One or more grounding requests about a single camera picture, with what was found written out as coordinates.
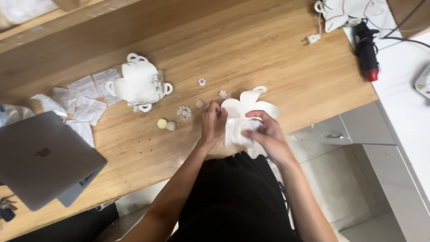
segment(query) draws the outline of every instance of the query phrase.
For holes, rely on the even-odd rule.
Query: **silver laptop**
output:
[[[57,197],[70,205],[105,165],[52,111],[0,127],[0,181],[32,211]]]

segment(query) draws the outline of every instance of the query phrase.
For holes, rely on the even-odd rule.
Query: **white paper craft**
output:
[[[79,98],[78,90],[54,87],[52,99],[56,101],[67,113],[74,113]]]
[[[225,100],[221,107],[225,108],[228,118],[247,118],[245,114],[252,110],[263,110],[272,118],[277,119],[281,115],[281,110],[268,102],[258,101],[260,94],[265,93],[267,87],[260,86],[252,91],[244,91],[240,94],[240,101],[234,98]]]
[[[70,85],[67,85],[67,87],[69,89],[80,91],[80,97],[78,99],[77,106],[80,106],[82,104],[82,97],[87,97],[91,99],[99,97],[94,82],[89,75],[75,81]]]
[[[82,104],[75,112],[73,118],[81,122],[89,122],[95,126],[106,110],[106,103],[86,97],[82,98]]]
[[[44,112],[54,111],[59,116],[67,117],[67,112],[62,108],[58,103],[56,103],[52,98],[45,96],[43,94],[37,94],[33,96],[31,99],[39,100],[42,104],[42,108]]]
[[[109,105],[109,106],[121,101],[121,99],[119,97],[113,96],[112,94],[110,94],[108,92],[108,90],[106,90],[106,83],[108,81],[113,81],[113,80],[121,78],[121,75],[117,73],[116,69],[110,69],[110,70],[115,70],[115,72],[112,72],[110,75],[107,75],[103,78],[96,78],[96,77],[94,77],[95,75],[92,76],[95,80],[95,84],[97,85],[98,93],[104,97],[107,105]]]
[[[94,148],[94,138],[92,137],[91,126],[88,122],[75,122],[77,120],[68,120],[66,123],[79,134],[91,147]]]

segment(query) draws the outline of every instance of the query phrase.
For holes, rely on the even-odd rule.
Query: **wooden shelf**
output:
[[[140,0],[80,0],[80,7],[57,9],[0,33],[0,53],[123,8]]]

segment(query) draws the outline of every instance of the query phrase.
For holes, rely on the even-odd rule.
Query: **tiled floor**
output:
[[[391,211],[362,146],[291,139],[287,142],[339,241],[347,240],[338,231]],[[251,152],[255,155],[262,149],[256,147]],[[278,169],[274,167],[272,170],[282,181]],[[117,200],[120,216],[150,204],[166,183],[155,184]]]

